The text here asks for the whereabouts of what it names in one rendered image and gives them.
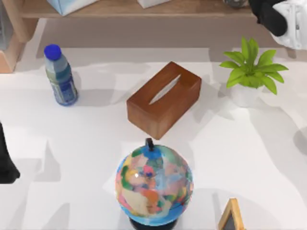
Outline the brown wooden tissue box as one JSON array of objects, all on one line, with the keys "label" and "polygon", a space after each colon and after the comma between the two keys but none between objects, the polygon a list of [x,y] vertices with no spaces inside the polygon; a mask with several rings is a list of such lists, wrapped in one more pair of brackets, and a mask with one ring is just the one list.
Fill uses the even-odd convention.
[{"label": "brown wooden tissue box", "polygon": [[[178,78],[160,99],[159,91]],[[169,62],[127,100],[128,120],[156,140],[198,100],[202,79],[175,62]]]}]

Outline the colourful globe on black stand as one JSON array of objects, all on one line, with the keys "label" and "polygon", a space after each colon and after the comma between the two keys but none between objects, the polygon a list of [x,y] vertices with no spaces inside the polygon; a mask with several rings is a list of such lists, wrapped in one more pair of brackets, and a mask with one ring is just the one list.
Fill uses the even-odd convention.
[{"label": "colourful globe on black stand", "polygon": [[193,194],[193,176],[180,154],[147,138],[119,165],[115,191],[135,230],[173,230]]}]

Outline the blue capped plastic bottle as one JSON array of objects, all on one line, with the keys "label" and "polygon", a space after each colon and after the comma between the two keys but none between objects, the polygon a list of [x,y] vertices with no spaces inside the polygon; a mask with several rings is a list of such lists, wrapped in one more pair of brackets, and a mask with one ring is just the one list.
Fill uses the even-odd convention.
[{"label": "blue capped plastic bottle", "polygon": [[45,70],[58,104],[70,106],[78,99],[71,66],[60,46],[47,45],[44,48]]}]

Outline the green plant in white pot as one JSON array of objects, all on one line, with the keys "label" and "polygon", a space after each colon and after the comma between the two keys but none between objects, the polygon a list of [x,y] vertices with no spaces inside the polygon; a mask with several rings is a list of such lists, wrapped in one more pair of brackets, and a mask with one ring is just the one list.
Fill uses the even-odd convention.
[{"label": "green plant in white pot", "polygon": [[276,50],[269,49],[260,56],[259,45],[253,39],[241,39],[240,51],[225,51],[224,55],[230,60],[222,62],[219,66],[231,69],[226,82],[230,96],[239,107],[251,107],[259,97],[264,87],[277,95],[276,81],[284,83],[281,71],[288,68],[282,64],[274,63]]}]

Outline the white box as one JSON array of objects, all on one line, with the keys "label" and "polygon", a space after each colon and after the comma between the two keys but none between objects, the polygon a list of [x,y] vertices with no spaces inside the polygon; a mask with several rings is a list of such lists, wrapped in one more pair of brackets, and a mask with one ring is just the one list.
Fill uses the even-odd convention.
[{"label": "white box", "polygon": [[169,2],[171,0],[137,0],[143,9],[150,8],[159,4]]}]

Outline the wooden framed blackboard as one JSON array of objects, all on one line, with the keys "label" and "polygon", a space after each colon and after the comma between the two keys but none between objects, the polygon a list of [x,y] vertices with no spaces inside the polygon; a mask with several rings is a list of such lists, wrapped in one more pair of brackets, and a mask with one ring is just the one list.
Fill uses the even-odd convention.
[{"label": "wooden framed blackboard", "polygon": [[218,223],[218,230],[246,230],[236,198],[230,198]]}]

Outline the grey round object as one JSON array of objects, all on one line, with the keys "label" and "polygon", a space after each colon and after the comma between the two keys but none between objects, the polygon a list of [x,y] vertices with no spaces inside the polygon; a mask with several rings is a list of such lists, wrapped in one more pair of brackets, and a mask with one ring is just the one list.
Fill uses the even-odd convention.
[{"label": "grey round object", "polygon": [[249,6],[248,0],[222,0],[222,1],[224,4],[234,9],[240,9]]}]

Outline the light blue box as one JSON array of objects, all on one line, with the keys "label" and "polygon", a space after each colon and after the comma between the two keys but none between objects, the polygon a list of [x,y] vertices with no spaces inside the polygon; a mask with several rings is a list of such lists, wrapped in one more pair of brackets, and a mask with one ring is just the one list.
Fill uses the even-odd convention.
[{"label": "light blue box", "polygon": [[47,0],[61,16],[66,16],[98,1],[99,0]]}]

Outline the wooden open shelf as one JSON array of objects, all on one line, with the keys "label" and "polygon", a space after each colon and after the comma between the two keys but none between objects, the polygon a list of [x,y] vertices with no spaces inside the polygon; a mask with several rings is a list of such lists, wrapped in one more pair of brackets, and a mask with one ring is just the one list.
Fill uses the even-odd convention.
[{"label": "wooden open shelf", "polygon": [[171,0],[143,9],[137,0],[99,0],[61,16],[47,0],[0,0],[21,43],[29,42],[43,18],[239,18],[254,20],[249,7],[238,10],[222,0]]}]

